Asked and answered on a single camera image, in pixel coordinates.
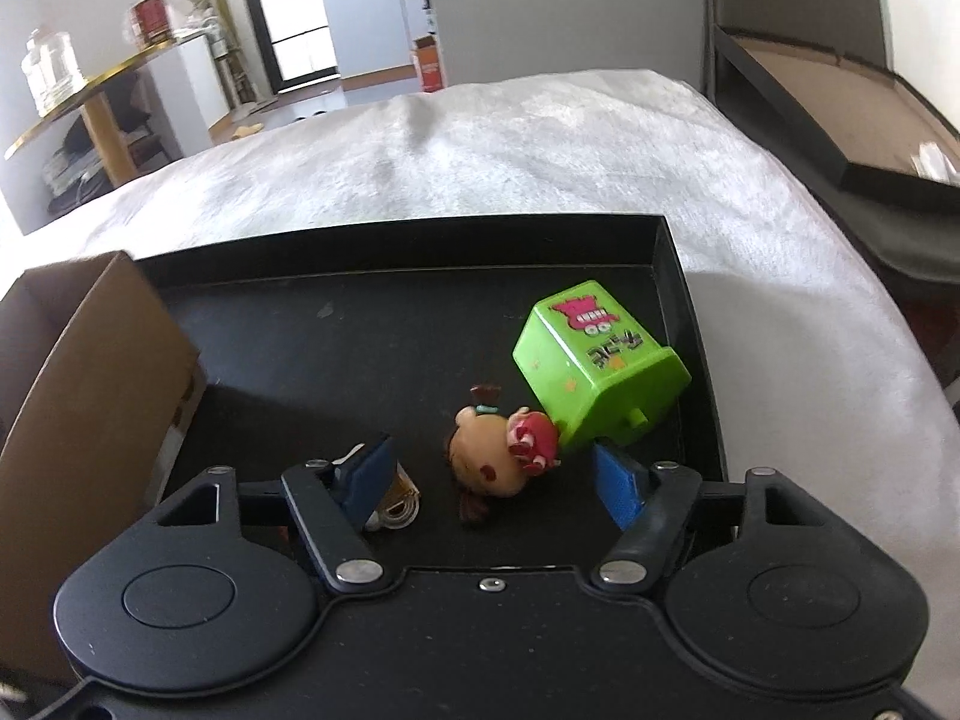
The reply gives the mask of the red canister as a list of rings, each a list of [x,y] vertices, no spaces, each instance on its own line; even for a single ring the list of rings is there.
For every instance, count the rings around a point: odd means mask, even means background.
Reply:
[[[172,39],[167,0],[140,0],[130,10],[130,27],[137,44],[157,46]]]

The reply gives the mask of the brown cardboard box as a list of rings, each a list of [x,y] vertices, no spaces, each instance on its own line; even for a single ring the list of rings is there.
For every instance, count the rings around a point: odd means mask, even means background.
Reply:
[[[160,500],[203,390],[197,348],[124,252],[2,301],[2,665],[71,683],[60,585]]]

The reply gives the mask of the clear glass jar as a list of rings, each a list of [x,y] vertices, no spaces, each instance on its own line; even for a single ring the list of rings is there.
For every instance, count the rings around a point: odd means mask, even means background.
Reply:
[[[21,70],[41,117],[50,114],[86,86],[75,49],[65,31],[35,29],[26,41]]]

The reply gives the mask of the green toy box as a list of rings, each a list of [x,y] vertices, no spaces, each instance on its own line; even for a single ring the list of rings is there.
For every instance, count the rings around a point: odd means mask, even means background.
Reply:
[[[635,442],[658,426],[692,376],[597,281],[536,302],[512,359],[558,431],[558,449]]]

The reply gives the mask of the orange cardboard box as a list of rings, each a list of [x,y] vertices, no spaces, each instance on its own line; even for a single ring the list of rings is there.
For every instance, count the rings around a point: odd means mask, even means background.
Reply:
[[[413,60],[415,60],[416,75],[420,80],[423,93],[436,93],[446,86],[444,83],[443,66],[439,44],[434,36],[417,37],[413,41]]]

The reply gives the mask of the black tray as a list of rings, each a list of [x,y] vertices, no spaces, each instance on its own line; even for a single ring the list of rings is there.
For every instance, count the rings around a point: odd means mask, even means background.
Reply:
[[[389,436],[420,488],[415,522],[374,552],[402,567],[589,567],[617,528],[578,455],[482,522],[457,515],[444,461],[455,411],[480,383],[532,398],[512,359],[540,299],[597,281],[692,382],[633,447],[708,478],[726,473],[692,298],[669,227],[643,215],[477,216],[326,227],[179,250],[143,262],[197,346],[208,388],[174,465],[244,481]]]

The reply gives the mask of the white bed blanket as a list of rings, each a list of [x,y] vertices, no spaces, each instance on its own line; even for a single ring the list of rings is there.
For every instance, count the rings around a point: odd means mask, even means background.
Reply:
[[[958,710],[958,422],[887,288],[807,188],[651,70],[459,85],[207,149],[36,234],[2,275],[108,250],[506,213],[669,223],[732,465],[773,465],[903,562],[931,603],[908,684]]]

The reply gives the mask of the brown-haired doll figurine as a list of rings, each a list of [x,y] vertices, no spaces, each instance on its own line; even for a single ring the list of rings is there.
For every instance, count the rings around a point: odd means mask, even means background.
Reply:
[[[528,406],[503,413],[500,397],[498,385],[474,385],[444,450],[464,523],[480,522],[490,500],[517,496],[532,478],[560,465],[553,421]]]

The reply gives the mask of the gold round side table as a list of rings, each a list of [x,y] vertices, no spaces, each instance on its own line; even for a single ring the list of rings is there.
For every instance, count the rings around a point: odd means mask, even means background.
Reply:
[[[52,124],[60,121],[70,112],[79,110],[82,113],[82,119],[85,122],[89,138],[91,138],[91,143],[93,143],[96,153],[99,154],[99,160],[103,163],[112,185],[119,187],[119,185],[135,181],[140,176],[139,168],[128,153],[127,142],[122,135],[121,127],[117,124],[116,115],[112,112],[112,107],[110,107],[109,99],[106,96],[106,85],[133,70],[140,70],[140,68],[148,65],[151,60],[158,59],[161,55],[171,52],[174,47],[185,46],[185,44],[192,43],[192,41],[201,37],[201,32],[192,32],[192,34],[187,34],[181,39],[167,39],[167,41],[156,44],[156,46],[149,46],[140,50],[137,54],[130,55],[128,59],[110,70],[106,70],[101,75],[91,76],[86,80],[80,91],[70,94],[63,103],[57,104],[50,112],[43,115],[36,124],[29,127],[23,135],[16,138],[5,149],[3,160],[11,160],[18,151],[25,148],[32,140],[36,140]]]

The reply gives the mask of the white kitchen cabinet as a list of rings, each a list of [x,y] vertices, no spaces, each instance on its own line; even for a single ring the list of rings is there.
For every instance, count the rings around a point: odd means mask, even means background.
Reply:
[[[322,5],[342,78],[412,68],[415,39],[430,31],[423,0],[322,0]]]

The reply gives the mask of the black framed board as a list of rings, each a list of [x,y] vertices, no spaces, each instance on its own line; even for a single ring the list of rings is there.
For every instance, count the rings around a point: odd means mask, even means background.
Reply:
[[[957,215],[957,185],[924,177],[914,160],[934,145],[957,164],[958,130],[907,80],[825,50],[722,28],[715,46],[833,185],[905,210]]]

